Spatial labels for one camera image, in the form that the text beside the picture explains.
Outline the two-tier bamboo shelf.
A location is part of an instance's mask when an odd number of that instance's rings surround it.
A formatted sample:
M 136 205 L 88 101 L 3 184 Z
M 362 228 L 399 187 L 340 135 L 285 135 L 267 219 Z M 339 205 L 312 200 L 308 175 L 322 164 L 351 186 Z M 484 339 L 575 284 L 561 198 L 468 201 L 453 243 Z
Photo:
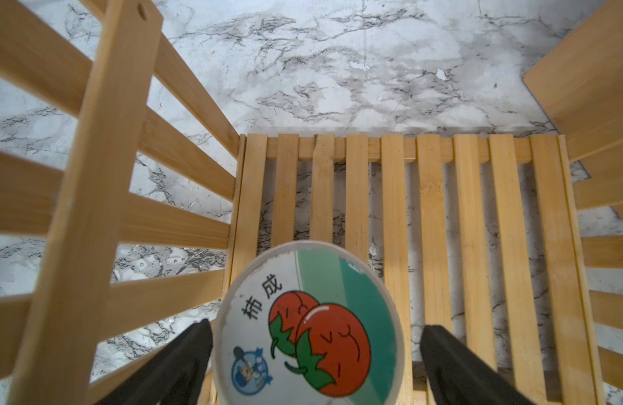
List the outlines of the two-tier bamboo shelf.
M 92 404 L 256 256 L 390 294 L 390 400 L 439 323 L 534 403 L 623 402 L 623 175 L 534 99 L 623 2 L 0 1 L 0 401 Z

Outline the strawberry lid jar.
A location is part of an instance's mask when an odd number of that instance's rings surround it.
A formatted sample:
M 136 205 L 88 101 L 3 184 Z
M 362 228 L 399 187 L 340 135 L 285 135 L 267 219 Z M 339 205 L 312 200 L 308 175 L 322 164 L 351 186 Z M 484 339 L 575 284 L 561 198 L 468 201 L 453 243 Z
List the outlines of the strawberry lid jar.
M 211 362 L 223 404 L 394 404 L 402 326 L 370 266 L 340 246 L 294 241 L 232 283 Z

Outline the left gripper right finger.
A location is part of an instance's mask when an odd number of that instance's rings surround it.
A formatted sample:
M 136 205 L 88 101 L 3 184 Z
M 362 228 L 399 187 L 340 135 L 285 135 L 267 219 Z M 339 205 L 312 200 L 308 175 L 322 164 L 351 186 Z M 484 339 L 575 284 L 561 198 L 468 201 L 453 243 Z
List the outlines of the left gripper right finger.
M 531 402 L 441 325 L 424 327 L 420 352 L 437 404 Z

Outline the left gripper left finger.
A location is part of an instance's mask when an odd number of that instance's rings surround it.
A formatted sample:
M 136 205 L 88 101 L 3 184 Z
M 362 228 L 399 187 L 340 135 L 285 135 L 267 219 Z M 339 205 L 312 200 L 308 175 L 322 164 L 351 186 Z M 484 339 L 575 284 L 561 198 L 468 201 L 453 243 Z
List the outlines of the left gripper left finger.
M 99 404 L 196 404 L 213 349 L 209 320 L 191 325 Z

